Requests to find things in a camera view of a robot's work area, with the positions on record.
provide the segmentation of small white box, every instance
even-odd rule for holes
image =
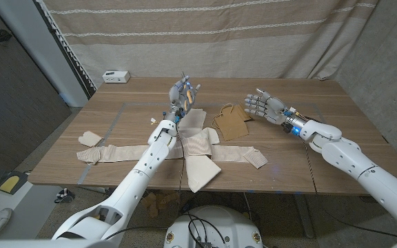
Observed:
[[[106,71],[102,77],[106,83],[126,83],[130,79],[130,73],[128,71]]]

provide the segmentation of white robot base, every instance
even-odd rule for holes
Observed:
[[[263,247],[260,232],[255,224],[244,215],[228,207],[202,206],[179,216],[166,232],[164,247],[200,247],[192,238],[190,232],[205,248]]]

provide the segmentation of robotic arm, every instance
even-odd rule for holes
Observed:
[[[279,99],[257,89],[258,95],[248,94],[245,109],[282,125],[287,133],[309,141],[310,147],[334,167],[357,180],[397,220],[397,178],[364,155],[358,144],[342,137],[334,126],[319,123],[287,108]]]
[[[150,179],[176,143],[178,123],[194,104],[200,85],[194,89],[188,79],[189,76],[183,75],[183,78],[172,87],[170,111],[167,114],[163,113],[164,120],[148,139],[150,146],[113,194],[102,203],[69,217],[58,228],[53,240],[108,239],[119,246],[123,233],[116,233],[127,227]]]

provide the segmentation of table leg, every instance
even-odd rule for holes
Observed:
[[[303,224],[304,235],[307,238],[314,238],[314,228],[312,227],[312,220],[310,219],[309,209],[307,208],[306,198],[301,194],[294,194],[296,207],[300,214],[301,223]]]

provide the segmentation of striped curtain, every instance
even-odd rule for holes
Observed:
[[[132,76],[326,79],[377,0],[44,0],[93,81]]]

